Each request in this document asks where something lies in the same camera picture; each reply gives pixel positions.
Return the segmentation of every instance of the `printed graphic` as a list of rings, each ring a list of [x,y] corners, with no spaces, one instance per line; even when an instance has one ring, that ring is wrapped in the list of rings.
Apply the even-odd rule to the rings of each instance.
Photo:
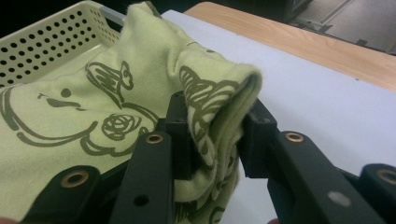
[[[18,138],[23,143],[34,147],[58,147],[74,141],[79,141],[82,149],[92,156],[108,154],[113,157],[118,157],[131,153],[134,148],[134,143],[127,148],[101,146],[92,140],[92,132],[97,130],[100,123],[102,123],[101,132],[104,138],[107,138],[108,140],[119,142],[124,140],[126,135],[129,133],[136,133],[133,136],[134,138],[137,138],[138,135],[147,133],[155,127],[158,120],[157,115],[141,105],[125,102],[122,92],[131,91],[134,87],[133,77],[127,62],[122,62],[120,70],[112,69],[102,63],[89,63],[86,66],[86,71],[88,73],[88,80],[95,85],[99,91],[104,91],[111,98],[111,100],[120,109],[120,113],[110,114],[104,120],[93,120],[89,127],[80,129],[75,133],[49,137],[44,134],[40,134],[41,130],[31,129],[29,120],[22,120],[20,118],[11,104],[12,91],[16,87],[10,87],[0,93],[0,112],[7,126],[12,131],[17,132]],[[64,88],[60,90],[60,96],[62,99],[54,99],[40,92],[36,97],[37,101],[46,101],[47,105],[45,108],[38,109],[42,109],[44,112],[49,113],[51,110],[75,108],[78,113],[86,113],[86,109],[83,108],[83,105],[79,102],[69,100],[72,95],[72,88]],[[143,119],[148,120],[147,126],[142,125]],[[76,127],[79,127],[80,124],[78,123],[78,119],[75,120],[75,122]]]
[[[198,209],[197,201],[192,201],[189,203],[175,202],[176,222],[181,221],[183,218],[195,212],[197,209]]]
[[[214,158],[208,153],[210,148],[213,149],[208,136],[209,125],[219,109],[235,93],[238,83],[230,80],[216,83],[200,79],[188,66],[180,68],[180,81],[184,87],[192,137],[205,164],[212,168]]]
[[[221,217],[224,213],[225,209],[222,207],[215,207],[212,211],[212,213],[210,214],[209,217],[209,224],[216,224],[216,223],[220,223]]]

